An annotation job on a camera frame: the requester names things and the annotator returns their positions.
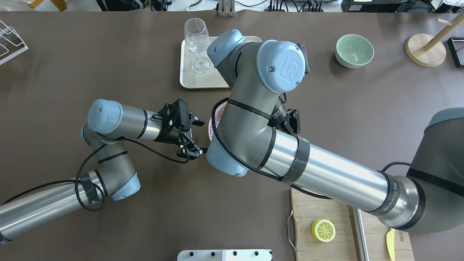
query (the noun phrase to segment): table surface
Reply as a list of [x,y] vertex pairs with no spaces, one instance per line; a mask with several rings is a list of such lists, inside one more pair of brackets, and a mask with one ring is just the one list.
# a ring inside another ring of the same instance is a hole
[[[29,50],[0,67],[0,198],[75,176],[90,154],[79,138],[98,98],[157,111],[177,98],[201,120],[228,89],[186,90],[179,83],[184,22],[206,21],[210,35],[238,28],[262,40],[301,41],[311,72],[288,94],[301,113],[301,136],[366,166],[410,162],[432,115],[463,106],[464,74],[451,56],[436,68],[413,63],[404,42],[436,34],[449,14],[215,12],[0,13]],[[375,57],[360,69],[335,59],[335,43],[356,33]],[[459,27],[451,36],[462,36]],[[198,144],[207,128],[193,127]],[[173,156],[172,145],[150,143]],[[180,165],[134,144],[128,150],[141,190],[104,210],[76,211],[2,247],[2,260],[175,260],[183,249],[270,248],[293,260],[286,235],[290,189],[248,173],[223,174],[206,157]],[[87,170],[97,167],[93,159]],[[404,167],[391,169],[403,175]],[[411,234],[416,260],[461,260],[464,226]]]

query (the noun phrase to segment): black box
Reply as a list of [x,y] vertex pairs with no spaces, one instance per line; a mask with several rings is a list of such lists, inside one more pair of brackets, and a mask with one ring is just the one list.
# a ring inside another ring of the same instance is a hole
[[350,13],[394,13],[400,4],[401,0],[372,0],[371,2],[343,0],[342,10]]

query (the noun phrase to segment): wine glass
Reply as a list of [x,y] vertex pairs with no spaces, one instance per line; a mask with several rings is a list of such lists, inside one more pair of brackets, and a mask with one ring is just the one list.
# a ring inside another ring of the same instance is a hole
[[197,73],[205,73],[211,67],[208,58],[202,57],[201,52],[209,45],[209,34],[205,22],[200,18],[191,18],[184,26],[185,44],[198,57],[192,62],[192,69]]

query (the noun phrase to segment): lemon half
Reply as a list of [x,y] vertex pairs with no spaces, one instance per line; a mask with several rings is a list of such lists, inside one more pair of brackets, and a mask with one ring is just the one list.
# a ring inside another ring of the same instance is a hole
[[335,226],[327,219],[318,219],[311,225],[313,236],[322,242],[330,242],[335,238]]

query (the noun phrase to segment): white wire rack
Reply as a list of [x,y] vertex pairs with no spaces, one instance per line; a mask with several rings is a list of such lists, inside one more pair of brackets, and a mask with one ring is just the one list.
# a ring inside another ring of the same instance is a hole
[[0,65],[27,49],[27,45],[13,27],[0,20]]

